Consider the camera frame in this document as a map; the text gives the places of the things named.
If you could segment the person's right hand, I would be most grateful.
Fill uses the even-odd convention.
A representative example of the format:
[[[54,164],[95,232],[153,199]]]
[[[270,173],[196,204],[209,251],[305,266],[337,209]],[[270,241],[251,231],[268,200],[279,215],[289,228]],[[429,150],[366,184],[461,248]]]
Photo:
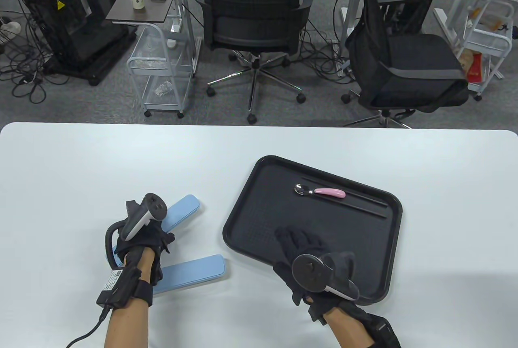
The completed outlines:
[[[323,325],[325,314],[335,308],[364,322],[367,316],[357,307],[359,289],[352,281],[352,253],[332,252],[318,235],[294,226],[279,227],[274,236],[286,261],[274,263],[273,271],[291,290],[296,306],[307,304],[312,321]]]

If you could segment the person's left hand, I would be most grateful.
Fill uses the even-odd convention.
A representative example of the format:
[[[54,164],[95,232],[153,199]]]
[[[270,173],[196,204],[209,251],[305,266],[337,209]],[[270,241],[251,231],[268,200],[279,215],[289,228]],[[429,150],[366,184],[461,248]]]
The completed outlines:
[[[148,247],[159,258],[160,253],[174,241],[174,235],[162,227],[168,213],[165,202],[156,194],[148,193],[140,203],[127,201],[126,211],[126,219],[115,226],[118,239],[113,254],[122,261],[135,248]]]

